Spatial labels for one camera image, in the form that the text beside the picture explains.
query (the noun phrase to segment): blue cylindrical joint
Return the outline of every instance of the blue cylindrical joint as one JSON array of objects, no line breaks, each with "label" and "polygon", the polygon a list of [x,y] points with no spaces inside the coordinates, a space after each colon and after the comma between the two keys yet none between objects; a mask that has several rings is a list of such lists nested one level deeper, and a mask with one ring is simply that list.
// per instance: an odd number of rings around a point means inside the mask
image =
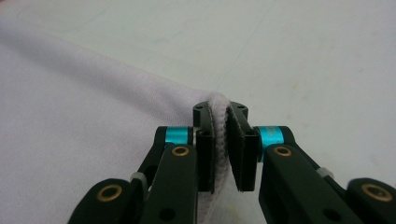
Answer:
[{"label": "blue cylindrical joint", "polygon": [[189,143],[189,127],[167,127],[165,143],[187,145]]},{"label": "blue cylindrical joint", "polygon": [[264,150],[272,144],[283,144],[285,140],[278,126],[259,126],[258,128],[262,136],[262,159],[260,162],[264,162]]}]

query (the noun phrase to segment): white towel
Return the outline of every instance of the white towel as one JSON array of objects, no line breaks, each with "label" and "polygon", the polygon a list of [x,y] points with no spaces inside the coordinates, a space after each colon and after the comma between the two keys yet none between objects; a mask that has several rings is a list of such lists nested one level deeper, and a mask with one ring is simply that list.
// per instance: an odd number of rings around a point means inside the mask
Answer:
[{"label": "white towel", "polygon": [[94,184],[130,178],[158,126],[191,126],[192,107],[209,99],[219,169],[200,223],[228,174],[228,101],[1,18],[0,223],[66,223]]}]

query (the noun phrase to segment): white fabric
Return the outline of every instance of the white fabric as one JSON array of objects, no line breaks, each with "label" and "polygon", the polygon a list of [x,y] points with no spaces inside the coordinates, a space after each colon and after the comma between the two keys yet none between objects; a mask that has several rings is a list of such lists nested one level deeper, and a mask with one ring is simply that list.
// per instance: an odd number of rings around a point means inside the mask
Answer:
[{"label": "white fabric", "polygon": [[94,184],[130,178],[158,126],[192,125],[209,95],[0,17],[0,223],[66,223]]}]

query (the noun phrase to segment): white tabletop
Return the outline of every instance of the white tabletop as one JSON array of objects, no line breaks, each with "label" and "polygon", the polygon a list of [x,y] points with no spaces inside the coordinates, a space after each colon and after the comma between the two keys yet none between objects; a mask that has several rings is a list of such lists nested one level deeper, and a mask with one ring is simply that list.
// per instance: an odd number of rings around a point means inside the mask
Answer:
[{"label": "white tabletop", "polygon": [[[65,41],[188,87],[219,91],[249,107],[251,125],[289,126],[343,187],[365,176],[396,187],[395,1],[1,5],[8,18]],[[262,216],[257,192],[240,194],[232,184],[224,192],[214,216],[237,216],[240,223]],[[251,208],[238,207],[241,200]]]}]

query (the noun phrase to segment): metal rivet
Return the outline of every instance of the metal rivet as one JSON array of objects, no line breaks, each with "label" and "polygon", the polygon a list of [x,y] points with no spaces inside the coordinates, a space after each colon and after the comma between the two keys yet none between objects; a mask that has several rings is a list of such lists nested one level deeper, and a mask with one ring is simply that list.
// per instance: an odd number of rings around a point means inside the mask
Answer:
[{"label": "metal rivet", "polygon": [[361,190],[363,190],[363,192],[368,196],[384,203],[393,200],[393,197],[389,191],[374,184],[363,184],[361,185]]},{"label": "metal rivet", "polygon": [[[107,190],[115,190],[115,192],[111,193],[111,195],[106,195]],[[120,185],[112,184],[112,185],[107,185],[103,187],[101,190],[99,190],[98,194],[96,195],[96,198],[99,202],[108,203],[117,199],[121,195],[121,193],[122,193],[122,187]]]},{"label": "metal rivet", "polygon": [[186,156],[187,154],[189,154],[189,149],[187,147],[175,147],[174,149],[172,149],[172,154],[174,154],[174,156]]},{"label": "metal rivet", "polygon": [[290,149],[286,148],[286,147],[276,147],[274,148],[274,152],[279,155],[279,156],[284,156],[284,157],[288,157],[291,156],[291,151]]}]

